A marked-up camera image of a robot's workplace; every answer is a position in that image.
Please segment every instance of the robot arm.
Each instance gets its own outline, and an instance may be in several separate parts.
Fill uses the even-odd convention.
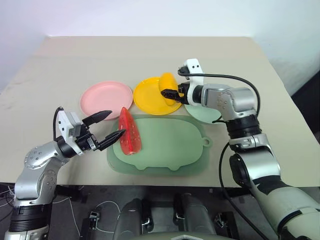
[[[320,239],[320,204],[281,180],[279,163],[267,135],[260,129],[252,91],[223,84],[194,86],[197,83],[191,77],[206,74],[192,74],[192,69],[201,69],[197,59],[186,63],[179,70],[180,75],[190,80],[178,86],[183,96],[172,89],[165,89],[161,94],[183,104],[201,104],[220,111],[230,137],[230,148],[235,152],[229,159],[233,179],[251,191],[279,239]]]
[[[125,132],[118,130],[98,142],[89,126],[105,119],[111,111],[100,111],[83,120],[74,112],[57,113],[62,136],[33,148],[24,158],[24,168],[14,191],[14,208],[5,240],[46,240],[51,218],[52,201],[59,169],[76,155],[88,150],[103,151]]]

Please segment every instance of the beige table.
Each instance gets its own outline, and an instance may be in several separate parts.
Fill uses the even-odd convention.
[[[79,99],[91,85],[119,81],[131,87],[143,79],[174,73],[188,58],[198,58],[206,73],[230,74],[248,79],[261,95],[261,128],[290,185],[320,185],[320,147],[305,120],[286,92],[282,81],[261,49],[245,37],[54,37],[44,41],[0,95],[0,182],[15,182],[23,169],[25,154],[52,139],[56,107],[80,110]],[[242,86],[235,80],[206,82]],[[133,114],[142,112],[133,105]],[[174,114],[187,114],[181,107]],[[92,127],[102,139],[112,121]],[[107,163],[106,152],[89,152],[62,167],[58,184],[219,186],[218,161],[228,141],[224,124],[205,125],[212,138],[210,163],[205,171],[190,177],[147,177],[121,174]],[[226,186],[236,186],[227,151],[223,163]]]

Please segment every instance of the yellow plate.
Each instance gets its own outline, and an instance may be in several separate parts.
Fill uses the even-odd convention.
[[[172,106],[166,104],[159,90],[160,77],[151,77],[140,82],[134,89],[133,100],[141,111],[152,115],[167,115],[180,108],[177,102]]]

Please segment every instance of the green plate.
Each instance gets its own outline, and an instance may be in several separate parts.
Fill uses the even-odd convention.
[[[218,110],[209,107],[188,104],[185,104],[184,107],[192,117],[206,124],[212,124],[214,120],[217,120],[221,116]]]
[[[124,155],[119,142],[109,147],[107,161],[113,170],[136,175],[190,176],[201,173],[207,167],[212,143],[194,118],[185,115],[134,115],[133,118],[137,120],[141,136],[141,151]]]

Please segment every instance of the cutting board handle hole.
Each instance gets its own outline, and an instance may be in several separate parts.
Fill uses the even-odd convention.
[[[204,146],[204,147],[211,147],[212,141],[211,141],[210,138],[204,136],[204,137],[202,138],[202,140],[203,140],[203,146]]]

